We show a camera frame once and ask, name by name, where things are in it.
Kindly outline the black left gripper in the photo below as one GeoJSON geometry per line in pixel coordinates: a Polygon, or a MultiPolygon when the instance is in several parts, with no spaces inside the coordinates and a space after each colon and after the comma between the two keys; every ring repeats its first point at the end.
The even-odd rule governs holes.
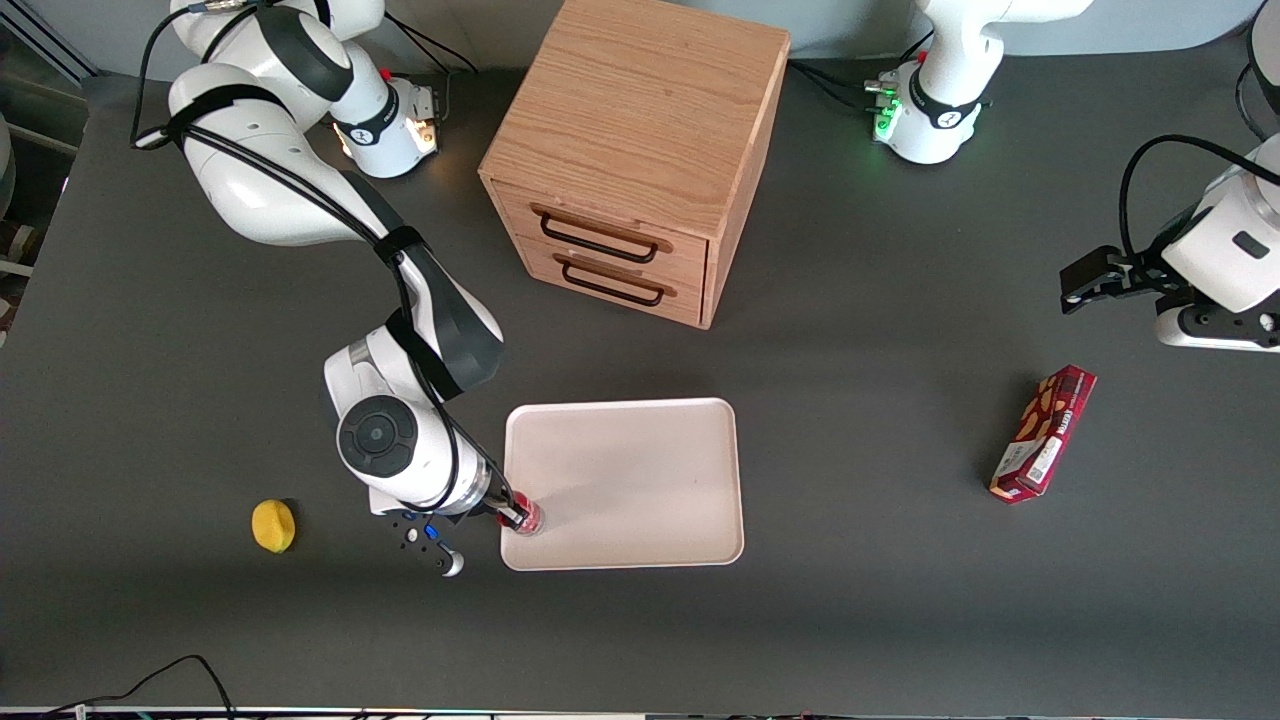
{"type": "Polygon", "coordinates": [[[1119,247],[1103,245],[1078,258],[1060,272],[1061,314],[1069,316],[1089,304],[1146,293],[1157,293],[1171,302],[1194,302],[1196,288],[1164,258],[1164,251],[1175,242],[1176,238],[1153,238],[1140,251],[1126,243],[1126,258],[1119,247]]]}

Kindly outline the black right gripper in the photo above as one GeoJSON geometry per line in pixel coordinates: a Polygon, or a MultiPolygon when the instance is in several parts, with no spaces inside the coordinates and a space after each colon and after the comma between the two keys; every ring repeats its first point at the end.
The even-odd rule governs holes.
{"type": "Polygon", "coordinates": [[[490,477],[479,507],[484,512],[494,514],[503,528],[522,530],[529,521],[529,510],[518,503],[520,498],[521,493],[509,489],[506,480],[490,477]]]}

